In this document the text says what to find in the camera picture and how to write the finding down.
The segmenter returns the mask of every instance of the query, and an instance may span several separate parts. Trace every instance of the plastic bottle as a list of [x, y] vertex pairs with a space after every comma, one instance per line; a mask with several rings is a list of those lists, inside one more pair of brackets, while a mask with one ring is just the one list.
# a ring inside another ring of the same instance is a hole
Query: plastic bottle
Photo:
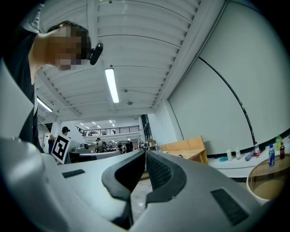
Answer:
[[283, 145], [283, 142], [281, 142], [281, 147], [280, 147], [280, 159], [284, 159], [285, 158], [285, 147]]
[[258, 158], [260, 156], [260, 149], [257, 142], [255, 142], [255, 156]]
[[275, 165], [275, 151], [273, 148], [273, 144], [270, 144], [269, 148], [269, 167], [273, 167]]
[[240, 150], [238, 148], [236, 149], [236, 158], [237, 158], [237, 160], [239, 160], [241, 158], [241, 153], [240, 153]]
[[246, 157], [245, 161], [249, 161], [253, 156], [255, 156], [255, 150], [251, 151]]
[[279, 134], [277, 134], [277, 137], [276, 137], [276, 150], [280, 150], [281, 142], [282, 142], [282, 138], [281, 138], [281, 136]]
[[232, 160], [231, 149], [227, 150], [227, 160], [228, 160], [228, 161], [231, 161], [231, 160]]

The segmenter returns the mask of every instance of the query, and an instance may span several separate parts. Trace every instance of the white counter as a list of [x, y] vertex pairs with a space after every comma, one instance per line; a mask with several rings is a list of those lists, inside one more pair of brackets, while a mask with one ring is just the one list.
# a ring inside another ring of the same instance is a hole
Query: white counter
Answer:
[[[290, 143], [288, 137], [283, 140], [285, 146], [285, 153], [290, 153]], [[260, 162], [267, 160], [269, 158], [269, 147], [261, 152], [258, 158], [252, 157], [249, 161], [245, 161], [245, 157], [249, 153], [242, 154], [240, 159], [236, 159], [233, 157], [231, 161], [220, 162], [219, 159], [208, 159], [208, 165], [216, 168], [221, 173], [226, 175], [227, 177], [247, 177], [250, 171], [258, 165]], [[280, 152], [275, 150], [275, 155], [279, 155]]]

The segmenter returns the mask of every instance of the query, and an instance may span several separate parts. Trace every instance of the black cap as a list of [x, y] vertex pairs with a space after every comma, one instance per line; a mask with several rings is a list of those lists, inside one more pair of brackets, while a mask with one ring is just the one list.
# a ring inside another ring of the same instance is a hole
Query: black cap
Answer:
[[63, 129], [62, 129], [62, 132], [63, 132], [63, 133], [65, 133], [65, 132], [70, 132], [70, 130], [69, 130], [66, 126], [64, 126]]

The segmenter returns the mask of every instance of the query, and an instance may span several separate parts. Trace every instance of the glass table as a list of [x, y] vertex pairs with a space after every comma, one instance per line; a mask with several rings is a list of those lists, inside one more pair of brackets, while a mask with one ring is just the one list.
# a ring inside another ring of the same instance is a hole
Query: glass table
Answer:
[[247, 188], [260, 203], [275, 199], [282, 191], [290, 173], [290, 154], [284, 159], [275, 156], [275, 165], [269, 167], [269, 160], [259, 163], [247, 178]]

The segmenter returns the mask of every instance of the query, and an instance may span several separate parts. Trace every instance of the dark hair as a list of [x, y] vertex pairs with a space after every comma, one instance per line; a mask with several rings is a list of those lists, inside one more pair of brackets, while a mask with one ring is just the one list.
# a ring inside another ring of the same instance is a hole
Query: dark hair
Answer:
[[91, 56], [92, 44], [91, 39], [89, 37], [89, 32], [87, 29], [82, 27], [81, 25], [75, 24], [71, 21], [63, 21], [57, 25], [50, 27], [47, 30], [48, 32], [54, 31], [59, 28], [60, 25], [71, 26], [74, 28], [74, 31], [77, 33], [80, 32], [81, 35], [81, 54], [77, 54], [77, 64], [81, 64], [81, 60], [89, 59]]

